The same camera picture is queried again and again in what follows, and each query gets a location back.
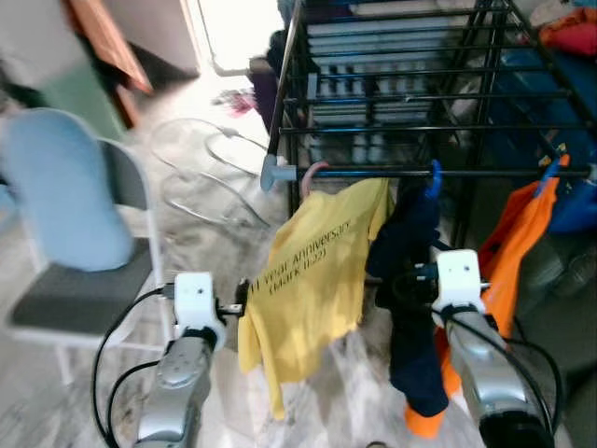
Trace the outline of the navy blue garment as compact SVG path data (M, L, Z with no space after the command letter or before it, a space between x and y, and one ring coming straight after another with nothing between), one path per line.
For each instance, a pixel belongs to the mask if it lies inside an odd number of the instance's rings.
M366 272L382 282L375 293L376 306L391 313L389 383L404 394L415 415L432 417L442 413L449 400L430 304L406 306L396 301L397 275L414 264L430 263L439 240L439 201L427 200L425 188L418 184L400 191L396 209L370 245Z

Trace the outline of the blue plastic hanger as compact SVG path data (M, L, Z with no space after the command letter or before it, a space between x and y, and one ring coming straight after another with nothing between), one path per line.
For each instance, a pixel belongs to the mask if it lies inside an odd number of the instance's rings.
M438 159L432 159L429 184L423 191L427 200L438 200L443 185L443 168Z
M558 173L563 167L566 167L568 163L570 163L571 155L564 153L560 155L560 157L553 159L547 163L545 167L543 167L543 174L540 176L540 179L536 182L536 188L533 193L533 197L537 198L542 195L548 189L548 183L551 179L556 178Z

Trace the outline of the pink plastic hanger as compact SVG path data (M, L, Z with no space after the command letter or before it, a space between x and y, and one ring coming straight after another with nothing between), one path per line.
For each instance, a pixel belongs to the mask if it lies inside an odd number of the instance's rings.
M324 168L327 168L329 163L327 161L318 161L313 162L310 167L307 168L306 171L303 172L302 177L299 179L299 197L301 200L306 200L307 197L310 197L312 192L312 183L314 183L314 179L317 174Z

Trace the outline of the yellow t-shirt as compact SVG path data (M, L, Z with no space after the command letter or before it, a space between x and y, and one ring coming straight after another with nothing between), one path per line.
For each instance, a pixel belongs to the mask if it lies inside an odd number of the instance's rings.
M357 329L369 248L392 206L387 179L361 180L310 193L274 234L248 287L238 350L242 371L263 371L276 421L286 416L283 385L314 374L325 347Z

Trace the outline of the orange t-shirt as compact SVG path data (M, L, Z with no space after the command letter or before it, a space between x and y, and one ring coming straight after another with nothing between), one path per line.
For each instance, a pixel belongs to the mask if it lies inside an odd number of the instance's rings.
M559 184L560 172L540 197L533 197L536 182L512 192L490 239L474 250L485 313L440 312L430 304L444 391L462 393L485 448L556 447L556 418L545 393L510 347L519 342L512 331L521 265L546 233Z

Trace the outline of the black metal drying rack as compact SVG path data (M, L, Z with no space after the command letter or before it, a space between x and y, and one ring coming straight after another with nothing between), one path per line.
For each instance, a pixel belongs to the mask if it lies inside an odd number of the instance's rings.
M443 179L451 193L451 243L468 242L470 223L475 213L475 195L481 182L506 179L508 182L533 182L543 174L543 167L553 159L543 158L533 168L500 168L486 161L481 153L486 133L503 131L505 125L490 124L487 117L491 99L502 95L492 92L494 76L500 69L500 55L505 49L534 49L543 59L543 69L563 87L561 95L580 116L580 121L563 124L564 129L579 128L596 138L597 119L594 112L597 94L585 89L576 77L570 76L566 60L559 50L550 50L538 39L538 32L529 14L517 0L294 0L290 21L285 27L285 56L280 69L276 106L272 119L270 142L260 172L260 183L269 190L278 182L289 183L290 208L299 201L296 193L303 172L312 165L310 149L304 138L310 129L304 127L302 98L306 91L304 72L310 68L304 48L304 30L308 24L331 19L379 17L383 13L415 11L465 11L473 13L477 22L470 35L475 50L469 66L451 82L453 91L443 104L432 110L431 123L418 129L423 143L414 158L387 163L349 163L328 161L329 166L317 179L358 178L422 178L430 180L432 159L442 163ZM562 168L560 176L586 176L590 167Z

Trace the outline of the black folding chair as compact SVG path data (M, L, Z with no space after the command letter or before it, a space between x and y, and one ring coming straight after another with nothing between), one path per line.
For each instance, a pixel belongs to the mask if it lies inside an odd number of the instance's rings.
M6 316L6 329L14 338L54 350L63 385L78 380L71 361L73 350L97 350L119 313L137 296L165 281L163 238L145 168L121 144L103 138L101 147L114 197L112 212L128 206L144 214L144 221L133 225L131 259L108 272L79 272L48 260L37 231L27 226L37 273Z

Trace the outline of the small pink clothes heap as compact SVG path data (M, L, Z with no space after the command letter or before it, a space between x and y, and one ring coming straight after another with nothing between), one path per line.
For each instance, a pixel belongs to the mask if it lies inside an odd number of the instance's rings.
M212 103L225 107L230 117L241 117L257 111L257 98L252 87L224 90L213 99Z

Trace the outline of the blue oval chair cushion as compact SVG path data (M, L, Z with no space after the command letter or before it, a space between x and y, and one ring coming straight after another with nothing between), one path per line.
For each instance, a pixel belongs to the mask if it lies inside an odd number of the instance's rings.
M0 123L0 176L51 263L108 272L131 260L101 141L76 116L27 108Z

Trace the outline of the blue storage crate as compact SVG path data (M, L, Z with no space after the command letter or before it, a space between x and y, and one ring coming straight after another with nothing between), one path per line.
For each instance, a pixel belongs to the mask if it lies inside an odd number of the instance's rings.
M586 168L596 162L596 138L584 129L564 129L563 124L580 121L563 87L534 49L505 49L500 71L494 76L486 120L505 125L503 131L486 133L482 155L500 168L533 168L543 158L558 157L559 150L570 155L571 168ZM596 184L588 176L568 176L556 189L556 202L549 233L581 233L597 226Z

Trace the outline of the white slatted crib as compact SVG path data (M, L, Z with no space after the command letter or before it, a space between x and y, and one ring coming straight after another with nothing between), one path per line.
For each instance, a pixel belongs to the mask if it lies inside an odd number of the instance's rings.
M302 98L312 161L410 160L475 50L465 11L383 13L308 24Z

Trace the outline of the white and green air purifier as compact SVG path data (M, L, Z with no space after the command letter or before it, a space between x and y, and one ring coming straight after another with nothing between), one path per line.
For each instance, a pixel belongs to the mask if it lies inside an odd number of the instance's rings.
M76 115L103 138L125 127L61 0L0 0L0 67L46 107Z

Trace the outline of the red and pink clothes pile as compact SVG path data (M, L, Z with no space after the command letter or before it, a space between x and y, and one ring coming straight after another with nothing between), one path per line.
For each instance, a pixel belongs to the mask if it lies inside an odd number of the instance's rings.
M594 7L579 7L538 31L543 46L555 48L596 60L597 11Z

